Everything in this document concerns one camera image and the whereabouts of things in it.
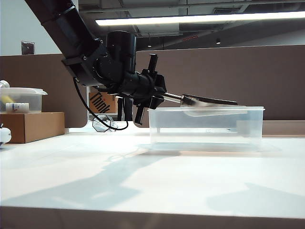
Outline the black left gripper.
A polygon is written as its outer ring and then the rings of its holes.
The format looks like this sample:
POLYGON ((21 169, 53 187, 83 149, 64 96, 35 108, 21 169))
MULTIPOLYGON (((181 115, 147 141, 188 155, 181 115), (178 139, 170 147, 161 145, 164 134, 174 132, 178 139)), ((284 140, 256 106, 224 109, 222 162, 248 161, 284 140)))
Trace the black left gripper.
MULTIPOLYGON (((133 100, 133 104, 137 107, 136 116, 134 119, 134 123, 138 125, 142 125, 142 116, 145 108, 145 102, 151 97, 151 93, 154 89, 159 93, 166 93, 166 85, 164 76, 161 74, 157 74, 155 78, 155 82, 153 82, 153 76, 155 73, 155 68, 158 60, 157 54, 150 54, 150 61, 148 64, 148 68, 143 69, 141 73, 138 74, 140 82, 139 82, 139 93, 133 100)), ((164 97, 152 96, 149 99, 148 108, 155 110, 161 103, 164 102, 164 97)))

